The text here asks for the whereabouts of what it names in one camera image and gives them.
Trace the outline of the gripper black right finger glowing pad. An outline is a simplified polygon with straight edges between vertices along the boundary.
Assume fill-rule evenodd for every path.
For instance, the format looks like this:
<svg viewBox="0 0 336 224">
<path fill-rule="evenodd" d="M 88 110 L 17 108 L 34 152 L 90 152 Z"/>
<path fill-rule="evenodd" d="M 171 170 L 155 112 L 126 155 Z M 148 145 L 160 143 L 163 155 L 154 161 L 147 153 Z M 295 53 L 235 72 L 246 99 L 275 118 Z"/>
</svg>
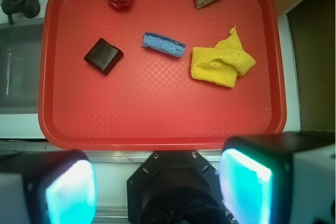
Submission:
<svg viewBox="0 0 336 224">
<path fill-rule="evenodd" d="M 238 223 L 335 223 L 335 134 L 232 136 L 219 184 Z"/>
</svg>

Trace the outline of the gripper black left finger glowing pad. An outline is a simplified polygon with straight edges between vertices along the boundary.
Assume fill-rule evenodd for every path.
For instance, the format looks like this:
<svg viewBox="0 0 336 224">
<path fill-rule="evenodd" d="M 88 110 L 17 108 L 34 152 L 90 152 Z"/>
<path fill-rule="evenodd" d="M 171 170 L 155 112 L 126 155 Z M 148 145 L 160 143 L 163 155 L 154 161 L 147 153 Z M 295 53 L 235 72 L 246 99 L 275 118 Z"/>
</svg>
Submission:
<svg viewBox="0 0 336 224">
<path fill-rule="evenodd" d="M 1 155 L 1 223 L 93 223 L 97 198 L 82 151 Z"/>
</svg>

